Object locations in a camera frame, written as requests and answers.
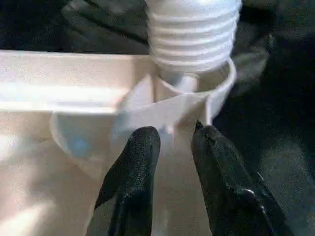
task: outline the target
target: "ribbed white cylinder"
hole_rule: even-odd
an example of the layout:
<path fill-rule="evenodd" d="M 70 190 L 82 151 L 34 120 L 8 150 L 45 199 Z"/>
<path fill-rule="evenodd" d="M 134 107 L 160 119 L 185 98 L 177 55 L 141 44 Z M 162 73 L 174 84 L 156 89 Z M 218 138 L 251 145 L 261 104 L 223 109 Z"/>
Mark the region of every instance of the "ribbed white cylinder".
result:
<path fill-rule="evenodd" d="M 230 57 L 241 0 L 147 0 L 151 55 L 162 71 L 203 72 Z"/>

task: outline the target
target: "white plastic tray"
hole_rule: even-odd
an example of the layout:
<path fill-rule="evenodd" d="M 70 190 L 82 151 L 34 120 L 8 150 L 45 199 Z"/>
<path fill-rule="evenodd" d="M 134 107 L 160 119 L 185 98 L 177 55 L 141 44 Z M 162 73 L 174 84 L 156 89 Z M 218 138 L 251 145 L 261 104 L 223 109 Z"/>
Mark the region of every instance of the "white plastic tray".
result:
<path fill-rule="evenodd" d="M 0 51 L 0 65 L 0 235 L 85 235 L 103 176 L 146 125 L 162 140 L 152 235 L 209 235 L 190 139 L 232 88 L 231 60 L 228 79 L 200 93 L 162 83 L 148 56 Z"/>

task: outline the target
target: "white plastic part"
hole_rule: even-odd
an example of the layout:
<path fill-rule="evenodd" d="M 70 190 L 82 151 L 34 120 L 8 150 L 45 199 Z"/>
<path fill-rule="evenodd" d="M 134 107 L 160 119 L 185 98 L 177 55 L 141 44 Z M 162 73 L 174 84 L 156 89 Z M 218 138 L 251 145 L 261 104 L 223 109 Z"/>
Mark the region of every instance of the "white plastic part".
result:
<path fill-rule="evenodd" d="M 146 125 L 162 140 L 152 235 L 209 235 L 190 142 L 196 119 L 210 124 L 232 88 L 231 60 L 193 92 L 156 80 L 149 56 L 0 51 L 0 62 L 0 235 L 85 236 L 104 175 Z"/>
<path fill-rule="evenodd" d="M 147 0 L 147 4 L 151 56 L 162 71 L 200 73 L 229 59 L 240 0 Z"/>
<path fill-rule="evenodd" d="M 150 15 L 159 21 L 201 21 L 238 10 L 241 0 L 146 0 Z"/>

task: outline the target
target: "plastic lip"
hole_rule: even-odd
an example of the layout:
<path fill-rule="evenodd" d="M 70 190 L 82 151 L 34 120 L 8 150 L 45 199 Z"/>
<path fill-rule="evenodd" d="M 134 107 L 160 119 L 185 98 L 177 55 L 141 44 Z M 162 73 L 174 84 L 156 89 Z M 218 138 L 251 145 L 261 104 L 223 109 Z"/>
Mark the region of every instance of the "plastic lip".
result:
<path fill-rule="evenodd" d="M 209 27 L 203 27 L 200 29 L 196 28 L 189 28 L 189 29 L 180 29 L 180 28 L 160 28 L 160 27 L 150 27 L 150 24 L 148 24 L 149 30 L 151 35 L 158 35 L 158 34 L 195 34 L 195 33 L 205 33 L 205 32 L 211 32 L 212 30 L 220 30 L 226 26 L 232 25 L 237 26 L 237 21 L 239 19 L 239 16 L 234 17 L 226 22 L 222 22 L 219 24 L 215 24 Z"/>
<path fill-rule="evenodd" d="M 224 53 L 224 54 L 220 54 L 220 55 L 217 55 L 215 57 L 212 57 L 210 59 L 194 60 L 194 61 L 164 60 L 164 59 L 158 59 L 154 55 L 152 55 L 152 56 L 153 56 L 153 60 L 157 64 L 165 64 L 165 65 L 168 65 L 168 66 L 171 66 L 171 65 L 174 65 L 174 66 L 199 66 L 199 65 L 204 65 L 204 64 L 207 64 L 207 63 L 218 61 L 218 60 L 220 60 L 222 58 L 228 58 L 229 54 L 230 53 Z"/>
<path fill-rule="evenodd" d="M 233 42 L 227 42 L 220 44 L 216 47 L 212 47 L 206 50 L 194 50 L 194 51 L 179 51 L 179 50 L 166 50 L 152 47 L 151 51 L 154 55 L 160 56 L 170 56 L 170 57 L 194 57 L 201 56 L 208 53 L 214 53 L 219 50 L 226 49 L 227 51 L 231 51 L 233 48 Z"/>
<path fill-rule="evenodd" d="M 217 94 L 223 93 L 228 90 L 229 87 L 233 85 L 236 79 L 236 67 L 234 65 L 234 62 L 231 58 L 227 60 L 227 63 L 229 65 L 229 74 L 227 78 L 218 85 L 215 89 L 209 90 L 209 91 L 202 91 L 202 92 L 182 92 L 178 89 L 176 89 L 174 86 L 170 85 L 169 83 L 165 82 L 164 80 L 161 80 L 160 82 L 167 87 L 170 91 L 180 95 L 180 94 L 193 94 L 193 95 L 204 95 L 205 93 L 212 93 L 213 96 L 216 96 Z"/>
<path fill-rule="evenodd" d="M 236 31 L 236 26 L 233 26 L 231 29 L 227 30 L 227 32 L 218 34 L 213 37 L 208 37 L 206 39 L 163 39 L 162 37 L 154 36 L 149 38 L 149 41 L 153 45 L 162 45 L 162 46 L 195 46 L 202 45 L 206 43 L 213 43 L 220 41 L 222 39 L 230 38 L 233 33 Z"/>

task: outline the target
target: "plastic rim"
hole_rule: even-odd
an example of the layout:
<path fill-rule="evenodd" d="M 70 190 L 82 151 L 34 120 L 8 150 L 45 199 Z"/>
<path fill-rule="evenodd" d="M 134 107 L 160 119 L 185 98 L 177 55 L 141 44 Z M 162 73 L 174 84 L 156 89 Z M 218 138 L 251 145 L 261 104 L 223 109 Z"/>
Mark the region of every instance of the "plastic rim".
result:
<path fill-rule="evenodd" d="M 212 30 L 219 30 L 221 28 L 224 28 L 228 25 L 233 25 L 235 28 L 237 26 L 238 22 L 238 16 L 234 17 L 226 22 L 215 24 L 215 25 L 210 25 L 208 27 L 203 27 L 203 28 L 188 28 L 188 29 L 180 29 L 180 28 L 162 28 L 162 27 L 151 27 L 150 24 L 148 24 L 148 29 L 152 35 L 156 34 L 195 34 L 195 33 L 205 33 L 209 32 Z"/>

